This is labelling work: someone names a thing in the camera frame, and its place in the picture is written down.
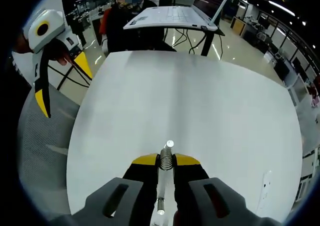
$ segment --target gray chair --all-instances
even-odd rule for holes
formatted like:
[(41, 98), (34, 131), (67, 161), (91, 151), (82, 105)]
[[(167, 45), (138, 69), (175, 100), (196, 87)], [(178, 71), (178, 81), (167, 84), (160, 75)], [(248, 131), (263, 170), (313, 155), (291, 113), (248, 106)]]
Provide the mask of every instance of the gray chair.
[(49, 86), (51, 118), (39, 108), (31, 89), (17, 129), (21, 184), (47, 220), (70, 214), (67, 155), (79, 105)]

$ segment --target monitor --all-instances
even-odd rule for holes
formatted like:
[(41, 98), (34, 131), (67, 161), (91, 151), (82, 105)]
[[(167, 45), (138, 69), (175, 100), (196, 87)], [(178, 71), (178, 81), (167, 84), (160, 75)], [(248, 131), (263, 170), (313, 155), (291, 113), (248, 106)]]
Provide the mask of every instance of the monitor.
[(214, 22), (227, 0), (194, 0), (195, 10), (208, 22)]

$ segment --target chair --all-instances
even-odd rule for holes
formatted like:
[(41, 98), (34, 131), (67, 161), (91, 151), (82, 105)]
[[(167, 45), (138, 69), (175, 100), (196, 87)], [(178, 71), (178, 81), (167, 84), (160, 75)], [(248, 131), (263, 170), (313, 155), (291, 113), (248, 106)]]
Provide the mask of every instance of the chair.
[(33, 204), (47, 220), (70, 214), (67, 155), (79, 105), (49, 86), (51, 118), (46, 118), (32, 89), (23, 105), (18, 129), (18, 173)]

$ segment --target white tabletop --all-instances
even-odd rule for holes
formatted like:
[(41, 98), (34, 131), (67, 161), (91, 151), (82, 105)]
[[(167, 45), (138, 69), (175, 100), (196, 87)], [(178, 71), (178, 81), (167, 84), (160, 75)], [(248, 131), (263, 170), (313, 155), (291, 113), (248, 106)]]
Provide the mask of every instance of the white tabletop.
[(71, 213), (132, 160), (174, 151), (195, 157), (258, 214), (283, 221), (302, 169), (302, 141), (288, 91), (241, 66), (165, 51), (111, 53), (82, 101), (67, 160)]

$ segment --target spring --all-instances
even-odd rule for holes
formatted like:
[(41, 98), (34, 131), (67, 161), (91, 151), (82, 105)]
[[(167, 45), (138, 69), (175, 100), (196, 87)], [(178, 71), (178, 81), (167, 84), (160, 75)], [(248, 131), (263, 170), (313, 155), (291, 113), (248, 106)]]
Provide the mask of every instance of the spring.
[(160, 152), (160, 169), (170, 170), (172, 169), (172, 153), (171, 148), (165, 147)]

